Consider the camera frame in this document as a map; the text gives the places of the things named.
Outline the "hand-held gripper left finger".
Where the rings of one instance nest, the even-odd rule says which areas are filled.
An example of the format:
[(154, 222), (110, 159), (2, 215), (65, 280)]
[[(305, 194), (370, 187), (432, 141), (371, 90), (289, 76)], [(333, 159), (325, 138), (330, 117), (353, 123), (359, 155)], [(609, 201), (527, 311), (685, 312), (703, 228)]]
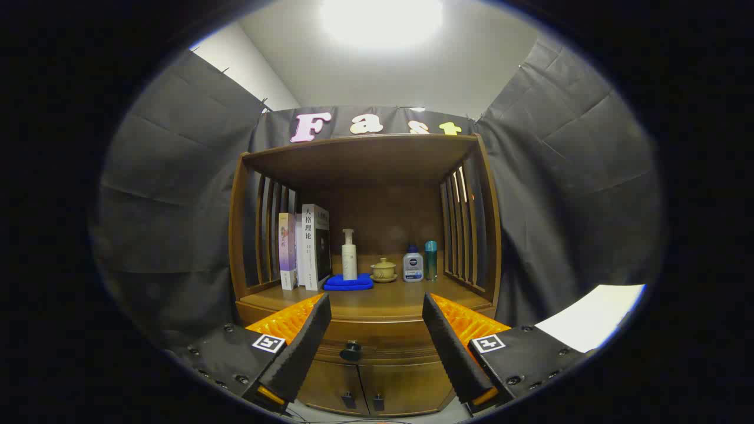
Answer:
[(224, 324), (171, 357), (192, 374), (245, 402), (285, 413), (328, 330), (328, 293), (319, 293), (247, 327)]

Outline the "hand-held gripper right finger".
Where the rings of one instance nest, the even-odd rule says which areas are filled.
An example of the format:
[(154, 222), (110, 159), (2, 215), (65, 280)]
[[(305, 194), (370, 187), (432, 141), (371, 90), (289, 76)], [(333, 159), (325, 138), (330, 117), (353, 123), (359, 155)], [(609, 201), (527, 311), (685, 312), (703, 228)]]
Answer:
[(435, 293), (425, 293), (422, 319), (471, 413), (538, 392), (587, 358), (536, 326), (510, 327)]

